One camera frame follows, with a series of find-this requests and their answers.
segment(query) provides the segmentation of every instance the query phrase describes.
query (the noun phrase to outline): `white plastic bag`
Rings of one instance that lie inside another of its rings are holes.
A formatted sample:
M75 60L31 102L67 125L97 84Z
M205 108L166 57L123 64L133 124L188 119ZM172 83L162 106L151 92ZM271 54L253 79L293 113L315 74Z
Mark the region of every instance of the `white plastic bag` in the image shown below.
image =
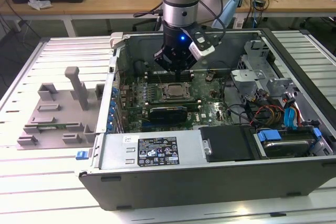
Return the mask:
M29 0L28 5L36 10L52 7L50 1Z

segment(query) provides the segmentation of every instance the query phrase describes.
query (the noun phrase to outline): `white sticker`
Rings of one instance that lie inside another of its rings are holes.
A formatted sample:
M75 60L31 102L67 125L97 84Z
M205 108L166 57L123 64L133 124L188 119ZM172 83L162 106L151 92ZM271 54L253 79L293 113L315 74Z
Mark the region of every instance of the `white sticker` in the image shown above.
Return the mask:
M122 138L122 143L123 144L129 144L129 143L137 143L139 140L138 135L129 135L129 136L124 136Z

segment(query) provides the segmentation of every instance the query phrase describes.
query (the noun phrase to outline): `black label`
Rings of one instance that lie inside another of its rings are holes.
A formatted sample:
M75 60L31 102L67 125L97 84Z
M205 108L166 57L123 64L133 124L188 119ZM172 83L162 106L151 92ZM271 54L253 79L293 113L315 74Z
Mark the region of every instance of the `black label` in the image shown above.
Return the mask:
M176 137L144 138L138 141L138 165L178 165Z

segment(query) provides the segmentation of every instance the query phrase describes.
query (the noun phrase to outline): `metal workbench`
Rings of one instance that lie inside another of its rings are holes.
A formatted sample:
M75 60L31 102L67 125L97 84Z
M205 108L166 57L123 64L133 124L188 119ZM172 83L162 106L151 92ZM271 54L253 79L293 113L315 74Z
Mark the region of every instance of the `metal workbench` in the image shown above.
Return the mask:
M274 32L297 63L336 106L334 57L311 35ZM197 206L108 212L102 210L74 171L88 166L75 160L81 149L17 151L16 140L39 100L42 83L70 90L64 77L78 66L88 89L104 83L111 56L110 37L53 38L41 42L0 102L1 223L336 223L336 179L309 196L225 202ZM276 65L286 77L280 62Z

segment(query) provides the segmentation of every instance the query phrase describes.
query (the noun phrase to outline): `circuit board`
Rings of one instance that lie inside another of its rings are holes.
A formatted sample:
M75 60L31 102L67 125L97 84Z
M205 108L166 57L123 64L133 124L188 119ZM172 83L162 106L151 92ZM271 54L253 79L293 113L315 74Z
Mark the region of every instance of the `circuit board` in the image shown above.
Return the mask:
M127 78L121 87L124 132L195 130L201 126L231 125L221 93L222 78L206 80L206 72L194 73L190 82L148 83L145 78ZM155 123L152 108L187 108L180 123Z

